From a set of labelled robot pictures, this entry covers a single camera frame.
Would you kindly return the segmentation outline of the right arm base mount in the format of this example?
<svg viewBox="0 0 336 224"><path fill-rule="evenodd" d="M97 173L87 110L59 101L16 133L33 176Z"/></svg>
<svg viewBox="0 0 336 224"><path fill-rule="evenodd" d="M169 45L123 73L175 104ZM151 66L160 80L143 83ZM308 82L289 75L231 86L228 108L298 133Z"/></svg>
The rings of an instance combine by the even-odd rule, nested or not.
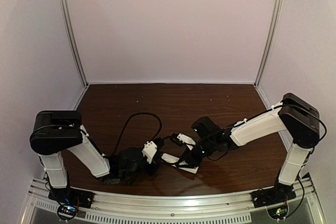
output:
<svg viewBox="0 0 336 224"><path fill-rule="evenodd" d="M293 185L288 186L279 182L275 182L273 187L252 191L250 195L255 208L285 203L296 198Z"/></svg>

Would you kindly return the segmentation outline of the white remote control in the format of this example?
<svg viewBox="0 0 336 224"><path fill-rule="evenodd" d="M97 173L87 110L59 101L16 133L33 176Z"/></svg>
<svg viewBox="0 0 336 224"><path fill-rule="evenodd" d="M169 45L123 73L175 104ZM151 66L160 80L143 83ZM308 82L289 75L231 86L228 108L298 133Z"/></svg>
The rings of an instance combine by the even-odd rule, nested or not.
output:
<svg viewBox="0 0 336 224"><path fill-rule="evenodd" d="M183 161L180 158L172 156L167 153L162 154L161 160L174 168L178 168L192 174L196 174L198 171L198 166L192 166L188 164L186 161Z"/></svg>

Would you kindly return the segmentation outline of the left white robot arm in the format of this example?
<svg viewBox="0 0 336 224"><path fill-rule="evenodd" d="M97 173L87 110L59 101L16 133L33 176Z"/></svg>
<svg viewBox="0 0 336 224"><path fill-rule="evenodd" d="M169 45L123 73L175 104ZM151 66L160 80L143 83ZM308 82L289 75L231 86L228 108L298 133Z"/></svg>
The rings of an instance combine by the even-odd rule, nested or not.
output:
<svg viewBox="0 0 336 224"><path fill-rule="evenodd" d="M107 185L132 184L139 173L153 175L161 161L164 139L154 135L143 147L129 147L111 155L104 154L82 124L78 111L41 111L36 115L29 138L38 154L52 189L70 186L61 152L74 154L100 182Z"/></svg>

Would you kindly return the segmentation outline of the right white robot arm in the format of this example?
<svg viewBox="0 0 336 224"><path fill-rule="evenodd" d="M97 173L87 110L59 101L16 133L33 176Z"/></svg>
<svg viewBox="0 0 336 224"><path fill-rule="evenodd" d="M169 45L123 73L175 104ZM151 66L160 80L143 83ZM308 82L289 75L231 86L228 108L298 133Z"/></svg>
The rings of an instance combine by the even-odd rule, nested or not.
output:
<svg viewBox="0 0 336 224"><path fill-rule="evenodd" d="M283 99L270 109L249 119L243 119L221 128L207 116L197 119L192 129L200 140L187 149L174 166L196 171L202 160L216 151L227 155L259 138L287 131L292 143L282 165L276 183L292 186L310 153L321 141L319 111L294 95L286 93Z"/></svg>

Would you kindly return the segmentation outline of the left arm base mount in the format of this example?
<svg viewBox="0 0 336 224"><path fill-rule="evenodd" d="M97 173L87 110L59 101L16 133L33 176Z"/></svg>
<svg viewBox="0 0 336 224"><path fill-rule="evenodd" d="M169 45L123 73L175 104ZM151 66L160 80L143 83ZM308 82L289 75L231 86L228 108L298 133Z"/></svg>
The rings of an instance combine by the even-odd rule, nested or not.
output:
<svg viewBox="0 0 336 224"><path fill-rule="evenodd" d="M70 204L82 208L91 208L94 193L91 191L74 189L67 185L65 188L49 186L48 198L62 204Z"/></svg>

